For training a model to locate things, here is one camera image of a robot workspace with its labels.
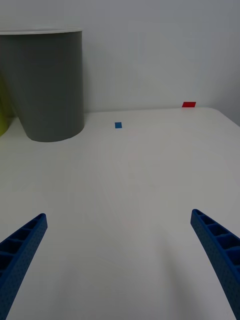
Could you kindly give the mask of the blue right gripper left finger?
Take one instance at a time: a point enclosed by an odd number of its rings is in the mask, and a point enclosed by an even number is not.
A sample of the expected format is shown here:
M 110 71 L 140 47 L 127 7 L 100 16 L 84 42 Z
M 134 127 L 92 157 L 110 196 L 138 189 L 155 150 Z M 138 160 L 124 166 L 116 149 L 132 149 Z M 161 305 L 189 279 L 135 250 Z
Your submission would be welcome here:
M 0 319 L 7 318 L 47 228 L 41 213 L 0 243 Z

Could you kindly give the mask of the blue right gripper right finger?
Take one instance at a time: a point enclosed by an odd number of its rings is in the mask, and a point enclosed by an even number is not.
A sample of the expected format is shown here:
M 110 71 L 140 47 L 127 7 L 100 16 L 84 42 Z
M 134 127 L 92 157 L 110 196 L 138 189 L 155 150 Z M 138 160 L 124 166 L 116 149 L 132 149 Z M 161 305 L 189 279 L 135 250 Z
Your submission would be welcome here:
M 240 239 L 198 209 L 190 224 L 216 273 L 235 318 L 240 319 Z

